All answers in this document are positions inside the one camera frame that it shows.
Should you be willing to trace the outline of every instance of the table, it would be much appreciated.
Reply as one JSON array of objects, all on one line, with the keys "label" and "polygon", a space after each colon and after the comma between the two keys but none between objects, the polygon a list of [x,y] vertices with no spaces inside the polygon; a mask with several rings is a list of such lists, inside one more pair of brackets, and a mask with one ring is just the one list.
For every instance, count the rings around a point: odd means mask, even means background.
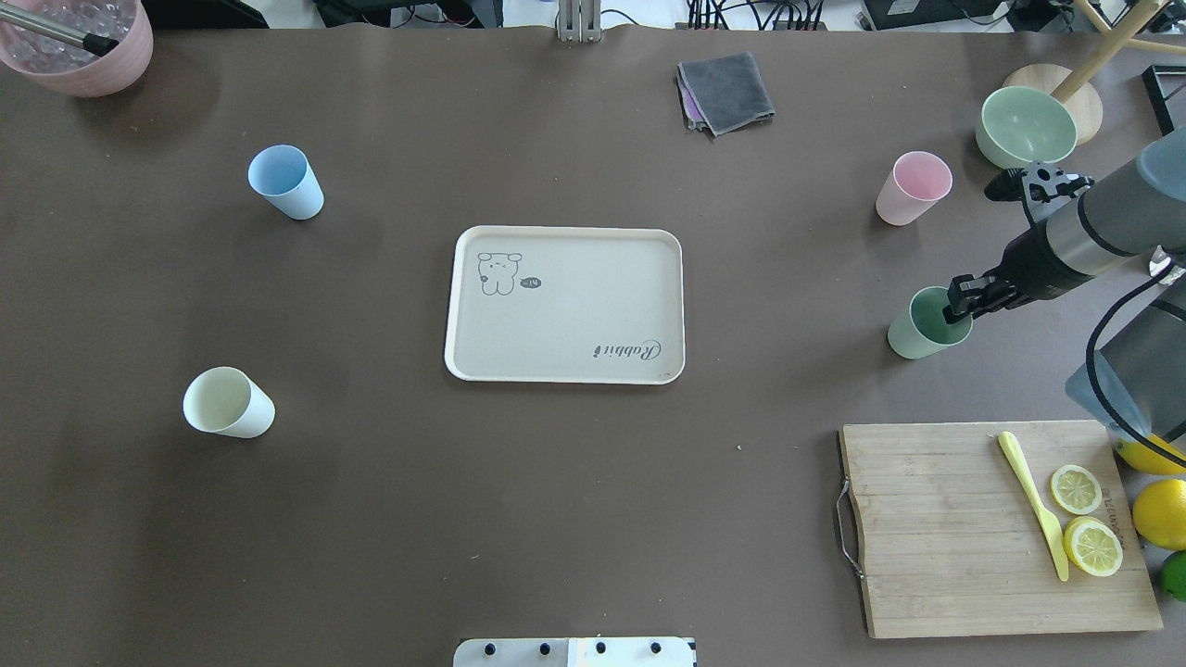
[{"label": "table", "polygon": [[[1063,381],[1137,262],[924,361],[885,330],[1025,227],[980,196],[980,102],[1095,44],[350,26],[159,34],[101,100],[0,72],[0,663],[448,665],[598,633],[691,636],[706,666],[1173,663],[1172,601],[1162,633],[871,640],[831,519],[847,423],[1085,418]],[[688,132],[676,62],[741,50],[777,117]],[[1159,136],[1148,64],[1096,77],[1103,128],[1064,164]],[[307,223],[247,186],[276,142],[327,195]],[[890,227],[873,201],[916,148],[955,190]],[[453,379],[453,244],[482,223],[675,234],[683,375]],[[183,421],[219,364],[275,400],[260,439]]]}]

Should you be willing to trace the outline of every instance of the white cup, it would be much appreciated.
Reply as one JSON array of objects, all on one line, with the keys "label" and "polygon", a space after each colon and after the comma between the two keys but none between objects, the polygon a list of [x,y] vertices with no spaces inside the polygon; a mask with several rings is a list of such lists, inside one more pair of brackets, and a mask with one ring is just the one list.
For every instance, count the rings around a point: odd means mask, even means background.
[{"label": "white cup", "polygon": [[276,406],[242,370],[219,366],[190,382],[181,413],[204,433],[254,438],[272,426]]}]

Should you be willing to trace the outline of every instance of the blue cup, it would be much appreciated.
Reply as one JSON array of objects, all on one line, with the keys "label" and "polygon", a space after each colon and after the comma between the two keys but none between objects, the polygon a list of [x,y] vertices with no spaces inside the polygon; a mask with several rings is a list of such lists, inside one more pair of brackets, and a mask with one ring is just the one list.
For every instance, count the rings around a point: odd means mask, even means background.
[{"label": "blue cup", "polygon": [[247,182],[293,220],[308,220],[325,205],[321,185],[308,158],[295,146],[269,146],[247,167]]}]

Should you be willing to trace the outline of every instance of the tray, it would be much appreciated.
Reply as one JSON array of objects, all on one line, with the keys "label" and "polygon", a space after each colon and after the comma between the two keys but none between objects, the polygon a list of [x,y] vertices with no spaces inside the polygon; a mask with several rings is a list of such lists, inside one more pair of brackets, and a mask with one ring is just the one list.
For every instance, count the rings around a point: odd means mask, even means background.
[{"label": "tray", "polygon": [[470,381],[671,382],[684,366],[680,242],[659,229],[467,229],[445,366]]}]

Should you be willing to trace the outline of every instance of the black frame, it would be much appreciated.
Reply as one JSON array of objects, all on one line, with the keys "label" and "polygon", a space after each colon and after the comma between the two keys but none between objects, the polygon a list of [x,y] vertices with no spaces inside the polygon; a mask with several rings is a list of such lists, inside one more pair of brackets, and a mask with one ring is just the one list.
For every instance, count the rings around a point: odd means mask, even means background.
[{"label": "black frame", "polygon": [[1144,81],[1144,90],[1149,94],[1149,102],[1153,104],[1153,115],[1158,117],[1158,126],[1161,128],[1161,134],[1166,135],[1181,125],[1180,122],[1174,122],[1174,116],[1169,113],[1166,101],[1186,88],[1186,83],[1171,90],[1167,95],[1166,90],[1161,88],[1160,77],[1162,76],[1186,77],[1186,65],[1149,65],[1149,69],[1141,74],[1141,80]]}]

